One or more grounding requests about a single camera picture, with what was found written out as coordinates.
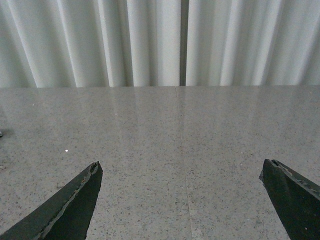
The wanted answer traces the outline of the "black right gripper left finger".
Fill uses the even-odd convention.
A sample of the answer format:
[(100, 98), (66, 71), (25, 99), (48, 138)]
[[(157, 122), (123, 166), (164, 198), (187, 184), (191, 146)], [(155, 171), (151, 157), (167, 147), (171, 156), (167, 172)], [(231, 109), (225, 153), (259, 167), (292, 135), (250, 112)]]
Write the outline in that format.
[(52, 197), (5, 231), (2, 240), (84, 240), (101, 189), (103, 170), (93, 162)]

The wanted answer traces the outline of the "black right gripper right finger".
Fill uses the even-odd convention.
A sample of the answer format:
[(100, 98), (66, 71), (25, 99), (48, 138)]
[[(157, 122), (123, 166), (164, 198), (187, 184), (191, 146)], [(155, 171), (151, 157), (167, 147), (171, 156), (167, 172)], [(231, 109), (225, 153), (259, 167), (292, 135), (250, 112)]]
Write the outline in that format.
[(320, 186), (278, 160), (265, 159), (259, 179), (291, 240), (320, 238)]

